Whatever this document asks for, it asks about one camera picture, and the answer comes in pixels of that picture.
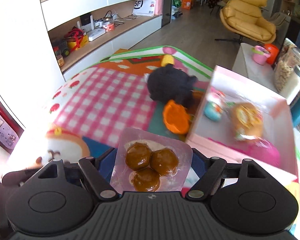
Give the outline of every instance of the yellow box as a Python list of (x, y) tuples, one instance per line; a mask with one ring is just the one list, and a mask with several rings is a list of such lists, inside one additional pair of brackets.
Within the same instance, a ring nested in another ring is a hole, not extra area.
[[(77, 43), (75, 42), (75, 39), (73, 37), (66, 38), (66, 40), (67, 40), (68, 48), (70, 50), (72, 50), (77, 45)], [(88, 36), (84, 35), (83, 38), (82, 38), (82, 41), (79, 43), (80, 48), (82, 48), (83, 46), (85, 46), (88, 42), (89, 42)]]

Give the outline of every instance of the pink box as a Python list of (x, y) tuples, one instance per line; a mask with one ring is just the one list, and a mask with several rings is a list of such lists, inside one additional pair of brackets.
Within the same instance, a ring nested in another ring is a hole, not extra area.
[(288, 185), (296, 180), (298, 168), (293, 125), (286, 99), (270, 89), (220, 66), (216, 66), (213, 72), (207, 94), (211, 91), (211, 87), (221, 90), (226, 94), (227, 99), (232, 100), (233, 98), (234, 102), (243, 101), (238, 99), (238, 93), (240, 93), (240, 96), (256, 106), (264, 107), (264, 139), (277, 148), (281, 156), (281, 164), (277, 168), (209, 140), (208, 138), (211, 138), (229, 147), (233, 147), (234, 143), (237, 143), (230, 132), (230, 119), (226, 113), (223, 113), (220, 122), (213, 122), (203, 114), (206, 97), (198, 108), (186, 143), (207, 157), (218, 156), (230, 163), (241, 163), (245, 158), (253, 159), (283, 185)]
[(154, 14), (155, 15), (162, 14), (162, 0), (155, 0)]

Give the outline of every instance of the play mat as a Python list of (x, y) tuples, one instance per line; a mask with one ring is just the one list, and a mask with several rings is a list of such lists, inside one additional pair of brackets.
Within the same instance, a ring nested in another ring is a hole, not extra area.
[[(55, 155), (70, 162), (89, 155), (97, 157), (109, 147), (118, 147), (121, 132), (126, 127), (182, 139), (165, 127), (162, 120), (164, 105), (150, 99), (144, 77), (161, 66), (165, 54), (173, 55), (175, 68), (198, 78), (194, 85), (197, 103), (188, 109), (188, 113), (195, 114), (212, 75), (211, 68), (170, 46), (121, 50), (76, 74), (56, 91), (43, 108), (44, 121), (49, 123), (43, 136), (44, 146), (34, 145), (38, 151), (33, 152), (32, 157), (23, 158), (27, 161), (16, 169), (45, 165)], [(17, 148), (18, 145), (10, 163), (15, 164), (20, 159)], [(191, 172), (185, 188), (198, 179)], [(293, 182), (287, 188), (295, 195), (300, 207), (300, 184)], [(292, 233), (300, 239), (300, 212)]]

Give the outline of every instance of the black plush toy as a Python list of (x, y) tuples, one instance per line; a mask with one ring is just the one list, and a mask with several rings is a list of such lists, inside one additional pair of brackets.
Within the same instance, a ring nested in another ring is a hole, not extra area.
[(148, 78), (150, 98), (166, 104), (173, 99), (177, 104), (188, 108), (193, 102), (193, 85), (197, 82), (195, 76), (189, 76), (172, 64), (159, 67)]

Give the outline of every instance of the yellow armchair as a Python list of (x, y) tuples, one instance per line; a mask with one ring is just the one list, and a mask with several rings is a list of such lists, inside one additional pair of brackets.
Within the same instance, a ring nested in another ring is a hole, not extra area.
[(262, 17), (260, 7), (266, 6), (267, 0), (230, 0), (220, 11), (223, 25), (239, 39), (215, 39), (216, 41), (232, 41), (241, 43), (243, 37), (272, 43), (276, 37), (275, 25)]

